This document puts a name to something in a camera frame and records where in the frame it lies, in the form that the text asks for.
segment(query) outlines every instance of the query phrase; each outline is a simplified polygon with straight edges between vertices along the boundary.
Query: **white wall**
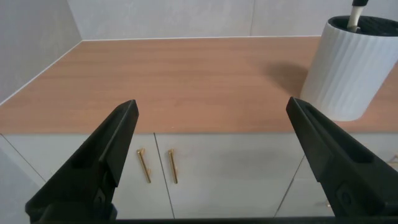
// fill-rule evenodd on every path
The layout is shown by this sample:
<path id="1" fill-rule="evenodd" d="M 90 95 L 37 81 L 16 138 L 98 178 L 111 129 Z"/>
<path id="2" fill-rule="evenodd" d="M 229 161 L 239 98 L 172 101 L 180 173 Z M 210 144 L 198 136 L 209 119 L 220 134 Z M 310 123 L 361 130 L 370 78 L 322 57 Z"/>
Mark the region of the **white wall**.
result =
<path id="1" fill-rule="evenodd" d="M 84 40 L 320 35 L 352 0 L 68 0 Z M 398 20 L 398 0 L 370 0 L 365 15 Z"/>
<path id="2" fill-rule="evenodd" d="M 0 103 L 80 40 L 67 0 L 0 1 Z"/>

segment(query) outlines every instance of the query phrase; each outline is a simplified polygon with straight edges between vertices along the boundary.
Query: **gold cabinet handle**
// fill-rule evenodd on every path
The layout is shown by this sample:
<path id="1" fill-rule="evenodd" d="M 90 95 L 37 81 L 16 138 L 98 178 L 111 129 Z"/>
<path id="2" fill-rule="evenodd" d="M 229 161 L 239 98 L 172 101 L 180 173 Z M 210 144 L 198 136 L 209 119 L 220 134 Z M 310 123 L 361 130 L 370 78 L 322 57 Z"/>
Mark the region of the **gold cabinet handle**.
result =
<path id="1" fill-rule="evenodd" d="M 147 168 L 145 165 L 144 154 L 145 149 L 141 148 L 137 150 L 139 161 L 141 162 L 142 169 L 144 170 L 145 178 L 147 179 L 148 183 L 150 184 L 150 169 Z"/>
<path id="2" fill-rule="evenodd" d="M 172 167 L 172 174 L 173 174 L 173 180 L 174 183 L 178 183 L 177 179 L 177 168 L 175 167 L 175 162 L 174 162 L 174 149 L 169 150 L 169 160 L 170 160 L 170 166 Z"/>

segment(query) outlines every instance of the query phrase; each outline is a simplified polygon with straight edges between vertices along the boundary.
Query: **white cabinet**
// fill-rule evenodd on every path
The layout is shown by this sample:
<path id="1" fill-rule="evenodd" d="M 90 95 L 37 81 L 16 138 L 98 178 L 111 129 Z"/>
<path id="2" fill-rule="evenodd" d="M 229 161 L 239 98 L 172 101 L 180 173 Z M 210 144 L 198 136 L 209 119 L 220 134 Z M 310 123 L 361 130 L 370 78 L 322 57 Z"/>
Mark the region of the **white cabinet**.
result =
<path id="1" fill-rule="evenodd" d="M 334 216 L 322 186 L 314 179 L 294 179 L 277 217 Z"/>
<path id="2" fill-rule="evenodd" d="M 361 144 L 370 149 L 382 160 L 397 167 L 398 134 L 369 133 L 351 134 Z M 327 197 L 321 185 L 315 180 L 307 158 L 298 168 L 294 181 L 287 192 L 277 217 L 333 216 L 333 210 L 327 206 Z"/>
<path id="3" fill-rule="evenodd" d="M 156 134 L 156 140 L 176 218 L 273 217 L 303 157 L 293 133 Z"/>
<path id="4" fill-rule="evenodd" d="M 45 180 L 51 178 L 87 137 L 85 134 L 5 135 Z M 141 148 L 146 149 L 144 160 L 152 171 L 150 184 L 137 156 L 136 151 Z M 113 203 L 118 210 L 118 218 L 173 218 L 153 134 L 133 135 Z"/>
<path id="5" fill-rule="evenodd" d="M 351 134 L 357 141 L 375 153 L 380 159 L 389 163 L 393 168 L 398 169 L 398 134 L 396 133 L 369 133 Z M 298 168 L 295 179 L 314 179 L 310 164 L 304 158 Z"/>
<path id="6" fill-rule="evenodd" d="M 150 169 L 150 184 L 139 161 L 138 149 L 145 149 L 143 159 Z M 173 218 L 153 134 L 133 135 L 113 203 L 119 219 Z"/>
<path id="7" fill-rule="evenodd" d="M 28 224 L 26 202 L 44 183 L 0 135 L 0 223 Z"/>
<path id="8" fill-rule="evenodd" d="M 48 181 L 88 134 L 5 134 L 4 137 Z"/>

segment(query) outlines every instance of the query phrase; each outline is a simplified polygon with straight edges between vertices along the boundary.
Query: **brass handle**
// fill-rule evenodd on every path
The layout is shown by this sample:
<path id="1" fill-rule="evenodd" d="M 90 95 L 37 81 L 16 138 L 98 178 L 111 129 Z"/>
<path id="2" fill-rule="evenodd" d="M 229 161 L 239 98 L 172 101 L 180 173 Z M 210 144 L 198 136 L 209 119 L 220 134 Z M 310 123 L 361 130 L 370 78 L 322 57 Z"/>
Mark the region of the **brass handle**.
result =
<path id="1" fill-rule="evenodd" d="M 394 157 L 387 162 L 391 167 L 398 166 L 398 154 L 394 155 Z"/>
<path id="2" fill-rule="evenodd" d="M 170 160 L 170 166 L 172 167 L 172 174 L 173 174 L 173 180 L 174 183 L 178 183 L 177 179 L 177 168 L 175 167 L 175 162 L 174 162 L 174 149 L 169 150 L 169 160 Z"/>
<path id="3" fill-rule="evenodd" d="M 144 161 L 144 154 L 145 149 L 141 148 L 137 150 L 139 161 L 141 162 L 142 169 L 144 170 L 145 178 L 147 179 L 148 183 L 150 184 L 150 169 L 147 168 Z"/>

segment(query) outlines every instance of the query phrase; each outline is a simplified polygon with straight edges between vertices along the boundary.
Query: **wooden countertop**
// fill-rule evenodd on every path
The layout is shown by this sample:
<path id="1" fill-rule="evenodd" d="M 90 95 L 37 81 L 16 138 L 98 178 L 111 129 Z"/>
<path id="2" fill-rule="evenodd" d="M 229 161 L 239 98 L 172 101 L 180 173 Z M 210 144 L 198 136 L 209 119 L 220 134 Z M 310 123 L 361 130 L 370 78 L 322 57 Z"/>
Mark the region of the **wooden countertop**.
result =
<path id="1" fill-rule="evenodd" d="M 91 133 L 137 100 L 136 133 L 292 131 L 319 37 L 82 42 L 0 106 L 0 133 Z M 397 132 L 398 68 L 352 132 Z"/>

